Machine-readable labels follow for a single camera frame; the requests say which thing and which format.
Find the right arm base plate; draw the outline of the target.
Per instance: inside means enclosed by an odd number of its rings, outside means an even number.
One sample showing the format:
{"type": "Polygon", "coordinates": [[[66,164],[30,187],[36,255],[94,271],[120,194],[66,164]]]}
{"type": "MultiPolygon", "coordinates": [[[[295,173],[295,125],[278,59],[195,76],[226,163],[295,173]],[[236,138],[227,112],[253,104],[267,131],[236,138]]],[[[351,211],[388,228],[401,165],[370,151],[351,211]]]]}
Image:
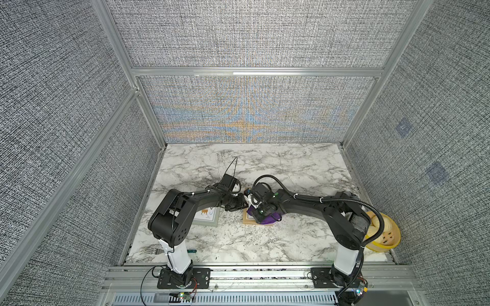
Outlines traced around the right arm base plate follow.
{"type": "Polygon", "coordinates": [[[308,278],[312,280],[315,289],[342,289],[349,284],[348,279],[344,280],[342,277],[336,283],[327,267],[311,268],[308,278]]]}

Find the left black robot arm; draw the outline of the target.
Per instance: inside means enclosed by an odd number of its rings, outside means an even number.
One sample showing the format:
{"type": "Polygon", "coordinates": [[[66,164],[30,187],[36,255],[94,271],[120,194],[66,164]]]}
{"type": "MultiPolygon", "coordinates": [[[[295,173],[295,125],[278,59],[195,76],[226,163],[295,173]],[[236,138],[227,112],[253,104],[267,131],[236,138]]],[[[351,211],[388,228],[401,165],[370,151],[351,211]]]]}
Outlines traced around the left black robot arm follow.
{"type": "Polygon", "coordinates": [[[248,204],[241,192],[219,186],[209,186],[194,192],[171,189],[148,222],[149,231],[158,240],[167,257],[163,275],[176,287],[186,288],[192,282],[193,262],[185,240],[195,214],[211,207],[222,207],[233,212],[248,208],[248,204]]]}

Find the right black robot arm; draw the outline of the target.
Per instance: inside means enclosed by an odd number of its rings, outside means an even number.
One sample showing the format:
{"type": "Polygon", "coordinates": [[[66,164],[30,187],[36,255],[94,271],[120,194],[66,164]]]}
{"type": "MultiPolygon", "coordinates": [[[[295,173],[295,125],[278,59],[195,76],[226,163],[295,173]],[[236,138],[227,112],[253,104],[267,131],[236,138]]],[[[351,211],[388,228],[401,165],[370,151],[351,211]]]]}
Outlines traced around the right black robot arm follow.
{"type": "Polygon", "coordinates": [[[273,191],[266,183],[257,183],[244,192],[248,214],[259,224],[280,222],[286,214],[302,214],[328,224],[338,243],[331,281],[347,287],[361,274],[361,258],[367,246],[366,234],[371,221],[363,209],[366,204],[350,192],[334,196],[306,196],[283,188],[273,191]]]}

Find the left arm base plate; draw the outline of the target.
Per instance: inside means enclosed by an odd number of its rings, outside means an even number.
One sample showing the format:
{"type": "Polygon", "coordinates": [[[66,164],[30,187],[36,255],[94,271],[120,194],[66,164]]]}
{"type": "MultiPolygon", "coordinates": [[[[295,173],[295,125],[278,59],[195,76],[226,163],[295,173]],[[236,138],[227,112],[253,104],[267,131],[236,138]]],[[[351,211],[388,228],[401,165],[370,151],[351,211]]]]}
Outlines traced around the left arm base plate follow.
{"type": "Polygon", "coordinates": [[[158,289],[208,289],[211,280],[211,269],[190,267],[184,274],[178,274],[169,268],[160,271],[158,289]]]}

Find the light wooden picture frame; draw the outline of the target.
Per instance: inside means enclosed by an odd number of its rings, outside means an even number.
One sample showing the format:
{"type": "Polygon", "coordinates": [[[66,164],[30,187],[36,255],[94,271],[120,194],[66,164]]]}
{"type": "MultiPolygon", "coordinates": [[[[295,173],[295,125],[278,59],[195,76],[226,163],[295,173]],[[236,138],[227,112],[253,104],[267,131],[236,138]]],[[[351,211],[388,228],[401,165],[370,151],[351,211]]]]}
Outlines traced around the light wooden picture frame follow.
{"type": "Polygon", "coordinates": [[[261,223],[257,223],[246,210],[244,210],[242,214],[242,223],[245,225],[261,225],[261,223]]]}

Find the purple cloth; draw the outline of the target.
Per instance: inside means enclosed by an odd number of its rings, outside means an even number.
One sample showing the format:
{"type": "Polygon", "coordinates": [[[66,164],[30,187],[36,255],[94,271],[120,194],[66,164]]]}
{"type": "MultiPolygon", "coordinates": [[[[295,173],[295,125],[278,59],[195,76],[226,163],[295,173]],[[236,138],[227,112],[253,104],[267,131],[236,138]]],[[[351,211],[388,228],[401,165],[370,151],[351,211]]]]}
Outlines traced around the purple cloth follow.
{"type": "Polygon", "coordinates": [[[282,221],[282,215],[273,212],[268,214],[264,209],[255,208],[254,206],[250,206],[247,210],[248,216],[250,216],[257,224],[273,224],[282,221]]]}

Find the grey green picture frame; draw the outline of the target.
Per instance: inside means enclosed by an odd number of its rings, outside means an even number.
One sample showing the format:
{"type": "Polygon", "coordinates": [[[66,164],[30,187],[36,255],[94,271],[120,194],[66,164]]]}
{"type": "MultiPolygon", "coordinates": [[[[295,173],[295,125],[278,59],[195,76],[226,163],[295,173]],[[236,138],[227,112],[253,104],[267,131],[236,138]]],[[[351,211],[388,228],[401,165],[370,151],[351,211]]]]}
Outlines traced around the grey green picture frame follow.
{"type": "Polygon", "coordinates": [[[212,226],[218,225],[221,209],[219,207],[209,207],[202,210],[197,210],[193,219],[193,225],[212,226]]]}

